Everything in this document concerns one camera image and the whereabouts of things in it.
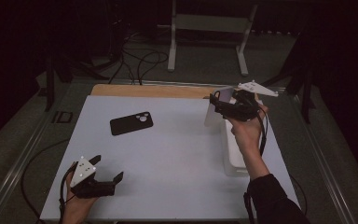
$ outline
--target floor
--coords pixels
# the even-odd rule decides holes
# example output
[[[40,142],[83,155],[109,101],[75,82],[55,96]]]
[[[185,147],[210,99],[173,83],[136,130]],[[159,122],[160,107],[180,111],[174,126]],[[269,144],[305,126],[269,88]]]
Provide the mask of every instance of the floor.
[[[237,36],[205,37],[182,32],[175,71],[168,72],[164,55],[169,51],[169,33],[166,29],[159,31],[156,40],[134,34],[124,48],[127,53],[121,69],[118,70],[120,63],[116,63],[99,71],[100,74],[115,76],[112,84],[142,81],[148,85],[235,86],[252,80],[261,83],[278,75],[296,42],[289,35],[251,35],[244,53],[250,74],[242,77],[235,54]],[[140,63],[152,52],[150,49],[159,53],[152,53]],[[73,74],[72,83],[61,83],[56,78],[56,103],[49,112],[45,112],[46,98],[36,95],[0,132],[0,223],[36,222],[35,214],[21,195],[21,183],[40,213],[85,98],[93,85],[109,82],[95,80],[77,70]],[[281,80],[271,88],[283,91],[289,80]],[[44,74],[39,81],[44,87]],[[279,130],[275,135],[287,169],[299,183],[294,182],[300,206],[303,211],[307,209],[311,223],[358,223],[358,166],[351,151],[316,87],[312,87],[311,93],[314,108],[310,110],[310,125],[298,114],[297,99],[284,92],[277,99],[262,97],[270,108],[272,128]],[[74,117],[68,123],[54,122],[56,112],[70,112]]]

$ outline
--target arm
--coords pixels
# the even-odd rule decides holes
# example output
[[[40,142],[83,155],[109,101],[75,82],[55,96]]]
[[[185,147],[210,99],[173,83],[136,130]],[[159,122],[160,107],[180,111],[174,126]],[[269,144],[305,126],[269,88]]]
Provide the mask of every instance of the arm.
[[[91,207],[98,200],[98,198],[90,198],[90,199],[80,199],[77,198],[74,193],[71,191],[72,177],[74,176],[74,172],[70,173],[66,177],[66,206],[65,213],[63,214],[63,224],[80,224],[86,219],[87,215],[90,212]]]
[[[267,113],[266,106],[260,107]],[[263,119],[264,112],[260,110],[259,116]],[[228,118],[228,121],[233,125],[231,131],[252,180],[248,193],[253,199],[258,223],[309,223],[296,204],[287,198],[280,183],[269,173],[269,168],[260,155],[258,144],[261,126],[258,119],[242,122]]]
[[[264,105],[260,107],[267,113],[268,109]],[[259,115],[261,119],[265,117],[265,114],[261,110]],[[258,147],[261,133],[261,126],[258,119],[252,119],[246,122],[230,118],[227,119],[233,126],[231,132],[235,136],[251,179],[268,175],[269,169],[261,158]]]

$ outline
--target white metal stand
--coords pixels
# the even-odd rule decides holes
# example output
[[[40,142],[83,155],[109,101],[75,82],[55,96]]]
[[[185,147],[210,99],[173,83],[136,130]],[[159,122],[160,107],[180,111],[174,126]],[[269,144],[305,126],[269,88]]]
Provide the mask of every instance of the white metal stand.
[[[243,50],[251,32],[253,19],[257,5],[252,7],[249,18],[215,17],[201,15],[176,14],[176,0],[172,0],[172,25],[171,25],[171,47],[168,59],[168,71],[173,72],[176,60],[176,30],[200,30],[200,31],[218,31],[243,34],[243,40],[237,46],[238,62],[240,64],[241,75],[248,76]]]

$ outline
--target dark background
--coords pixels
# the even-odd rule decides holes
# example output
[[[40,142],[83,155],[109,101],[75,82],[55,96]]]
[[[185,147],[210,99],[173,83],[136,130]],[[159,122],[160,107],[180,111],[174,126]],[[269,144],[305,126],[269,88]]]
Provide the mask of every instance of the dark background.
[[[0,129],[38,91],[34,78],[46,70],[47,55],[65,52],[84,62],[93,55],[112,59],[128,29],[153,36],[158,24],[171,23],[171,1],[92,2],[0,0]],[[183,0],[178,11],[241,16],[250,9],[240,1],[232,4],[236,7]],[[115,21],[114,31],[107,30]],[[312,61],[313,84],[358,161],[358,1],[263,1],[253,29],[298,35],[282,71]],[[62,80],[70,81],[66,62],[57,58]]]

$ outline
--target metal frame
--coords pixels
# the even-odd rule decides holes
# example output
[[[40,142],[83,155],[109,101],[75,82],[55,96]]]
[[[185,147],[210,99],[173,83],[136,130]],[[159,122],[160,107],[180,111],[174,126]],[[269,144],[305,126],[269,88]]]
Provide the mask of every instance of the metal frame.
[[[342,189],[339,186],[336,178],[334,177],[334,174],[331,171],[327,160],[325,159],[324,153],[321,147],[319,146],[315,135],[313,134],[314,131],[312,130],[312,128],[308,123],[304,122],[304,119],[300,111],[301,103],[300,100],[298,99],[298,96],[295,95],[295,96],[288,96],[288,97],[290,99],[290,103],[293,109],[296,111],[297,120],[299,121],[299,123],[302,124],[302,129],[305,135],[307,135],[308,139],[310,140],[312,146],[313,158],[315,159],[319,171],[321,172],[321,176],[324,179],[324,183],[327,187],[327,190],[330,193],[331,200],[333,201],[334,206],[337,209],[339,218],[341,219],[342,223],[348,223],[348,224],[357,223],[347,201],[345,200]]]
[[[0,213],[3,210],[14,188],[16,188],[18,182],[20,181],[27,162],[31,159],[33,153],[39,145],[47,125],[51,122],[51,119],[54,116],[54,112],[59,107],[60,102],[63,96],[65,96],[66,92],[67,88],[62,94],[59,95],[57,101],[51,103],[50,109],[41,115],[41,118],[35,127],[34,132],[31,134],[26,146],[24,146],[20,156],[7,172],[7,175],[0,187]]]
[[[248,76],[248,67],[246,65],[243,51],[248,41],[249,34],[257,5],[252,7],[249,18],[230,18],[230,17],[215,17],[215,16],[199,16],[186,15],[176,13],[176,0],[172,0],[172,25],[171,25],[171,46],[168,59],[168,71],[173,72],[176,61],[176,30],[200,30],[200,31],[220,31],[243,34],[243,39],[240,45],[236,47],[238,63],[240,64],[241,75]]]

